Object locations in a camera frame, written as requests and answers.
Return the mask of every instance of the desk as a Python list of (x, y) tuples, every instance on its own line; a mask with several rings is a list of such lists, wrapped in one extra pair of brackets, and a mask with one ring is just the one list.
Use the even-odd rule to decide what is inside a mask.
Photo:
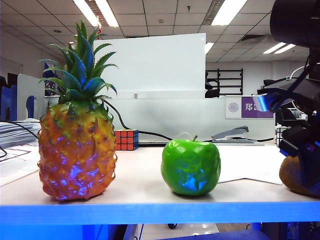
[(161, 177), (162, 150), (150, 147), (118, 151), (115, 180), (104, 193), (87, 201), (54, 200), (42, 191), (39, 172), (6, 184), (0, 188), (0, 224), (320, 221), (319, 199), (262, 181), (219, 183), (210, 194), (201, 197), (176, 195)]

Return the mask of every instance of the ceiling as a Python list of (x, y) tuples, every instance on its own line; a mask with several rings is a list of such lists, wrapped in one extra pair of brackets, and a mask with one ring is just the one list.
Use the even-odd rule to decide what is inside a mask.
[[(277, 44), (270, 33), (275, 0), (247, 0), (228, 26), (204, 25), (212, 0), (108, 0), (119, 27), (102, 26), (103, 39), (206, 33), (215, 42), (206, 62), (305, 61), (309, 49), (295, 46), (281, 54), (263, 54)], [(75, 22), (85, 20), (73, 0), (1, 0), (1, 28), (57, 58), (76, 33)], [(265, 35), (241, 41), (245, 35)]]

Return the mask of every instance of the artificial apple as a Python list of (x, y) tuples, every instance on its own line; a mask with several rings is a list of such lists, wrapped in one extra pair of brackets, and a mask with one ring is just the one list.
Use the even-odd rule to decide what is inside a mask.
[(161, 174), (166, 184), (177, 194), (200, 196), (217, 185), (221, 160), (212, 142), (174, 139), (162, 152)]

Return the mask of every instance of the purple sign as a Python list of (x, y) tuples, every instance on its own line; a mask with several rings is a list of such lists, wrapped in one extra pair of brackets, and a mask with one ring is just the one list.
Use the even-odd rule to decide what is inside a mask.
[(274, 117), (273, 112), (270, 111), (258, 111), (254, 100), (251, 96), (241, 97), (241, 117), (251, 119), (272, 119)]

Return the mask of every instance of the stapler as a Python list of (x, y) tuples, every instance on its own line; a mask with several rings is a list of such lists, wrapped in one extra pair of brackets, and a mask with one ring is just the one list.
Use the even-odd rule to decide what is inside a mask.
[(234, 129), (224, 131), (212, 136), (214, 144), (256, 144), (256, 140), (246, 139), (246, 133), (249, 132), (247, 126), (239, 126)]

